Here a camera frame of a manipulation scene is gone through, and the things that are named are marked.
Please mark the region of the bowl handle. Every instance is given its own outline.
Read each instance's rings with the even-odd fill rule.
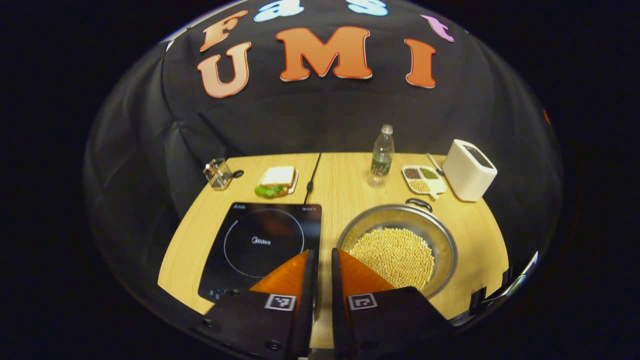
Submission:
[[[427,208],[427,210],[429,210],[430,213],[433,212],[433,208],[431,207],[431,205],[429,205],[428,202],[422,201],[420,199],[408,199],[404,203],[407,204],[407,205],[415,204],[415,205],[419,205],[419,206],[424,206],[425,208]]]

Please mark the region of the plastic water bottle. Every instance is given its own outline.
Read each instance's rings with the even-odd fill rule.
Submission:
[[[394,157],[395,147],[393,134],[394,128],[391,125],[382,125],[382,132],[373,145],[373,159],[371,159],[371,173],[369,174],[369,185],[374,188],[384,186],[385,177],[389,174],[391,161]]]

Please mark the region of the bottle cap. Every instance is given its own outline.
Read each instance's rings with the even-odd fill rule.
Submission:
[[[382,125],[382,133],[386,135],[391,135],[394,133],[394,127],[389,124]]]

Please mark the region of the white toaster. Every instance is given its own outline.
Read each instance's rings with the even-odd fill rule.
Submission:
[[[474,144],[455,139],[442,163],[453,192],[462,201],[478,201],[498,170]]]

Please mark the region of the spoon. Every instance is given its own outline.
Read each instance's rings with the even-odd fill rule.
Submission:
[[[438,174],[440,174],[440,176],[444,176],[444,171],[442,171],[442,169],[438,166],[438,163],[436,163],[435,159],[433,159],[431,154],[427,152],[427,156],[429,156],[429,159],[431,160],[431,162],[436,167],[436,171],[438,172]]]

